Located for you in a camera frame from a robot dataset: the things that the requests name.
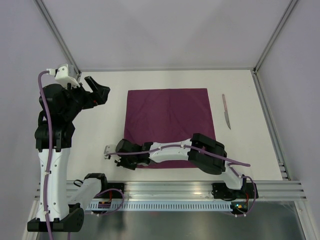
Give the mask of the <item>purple cloth napkin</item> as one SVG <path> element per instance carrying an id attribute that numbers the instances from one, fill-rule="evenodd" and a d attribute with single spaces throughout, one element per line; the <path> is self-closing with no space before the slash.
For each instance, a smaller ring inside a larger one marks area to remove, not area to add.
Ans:
<path id="1" fill-rule="evenodd" d="M 143 89 L 127 93 L 124 138 L 133 144 L 173 143 L 200 133 L 215 139 L 206 88 Z"/>

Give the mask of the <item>knife with pink handle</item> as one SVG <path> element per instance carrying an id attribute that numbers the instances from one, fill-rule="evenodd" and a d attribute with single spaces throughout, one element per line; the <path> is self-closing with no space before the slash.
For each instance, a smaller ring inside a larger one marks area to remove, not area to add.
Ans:
<path id="1" fill-rule="evenodd" d="M 228 113 L 226 96 L 224 94 L 222 94 L 222 101 L 223 101 L 223 107 L 224 107 L 225 122 L 226 122 L 228 128 L 231 129 L 231 123 L 230 123 L 230 118 L 229 118 L 229 113 Z"/>

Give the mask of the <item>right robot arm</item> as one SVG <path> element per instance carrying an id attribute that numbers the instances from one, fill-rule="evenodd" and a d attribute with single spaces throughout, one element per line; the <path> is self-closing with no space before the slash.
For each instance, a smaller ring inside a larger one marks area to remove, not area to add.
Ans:
<path id="1" fill-rule="evenodd" d="M 225 187 L 218 197 L 233 201 L 247 190 L 244 175 L 235 166 L 249 167 L 250 164 L 227 157 L 225 146 L 201 133 L 178 142 L 145 142 L 141 145 L 122 139 L 115 148 L 118 167 L 135 170 L 138 167 L 152 169 L 182 169 L 195 167 L 202 172 L 220 176 Z"/>

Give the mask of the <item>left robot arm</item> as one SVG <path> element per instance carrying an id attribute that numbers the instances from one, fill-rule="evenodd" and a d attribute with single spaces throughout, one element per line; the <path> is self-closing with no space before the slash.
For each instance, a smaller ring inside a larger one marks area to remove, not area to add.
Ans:
<path id="1" fill-rule="evenodd" d="M 27 223 L 28 232 L 79 232 L 85 209 L 97 196 L 109 193 L 103 173 L 89 173 L 76 194 L 67 198 L 67 168 L 75 131 L 73 120 L 86 109 L 107 102 L 110 88 L 86 76 L 90 91 L 82 85 L 66 87 L 58 83 L 40 87 L 42 111 L 35 131 L 35 147 L 40 162 L 40 199 L 35 218 Z"/>

